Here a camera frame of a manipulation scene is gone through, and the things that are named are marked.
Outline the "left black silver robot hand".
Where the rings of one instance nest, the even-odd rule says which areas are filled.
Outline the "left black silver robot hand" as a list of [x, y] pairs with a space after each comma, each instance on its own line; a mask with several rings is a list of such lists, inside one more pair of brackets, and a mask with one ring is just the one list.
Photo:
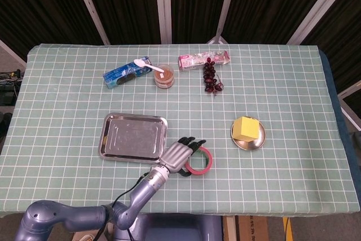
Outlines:
[[195, 141], [195, 137], [182, 137], [174, 142], [161, 156], [159, 167], [166, 168], [168, 173], [178, 173], [183, 177], [189, 177], [192, 173], [184, 170], [188, 159], [206, 142], [202, 139]]

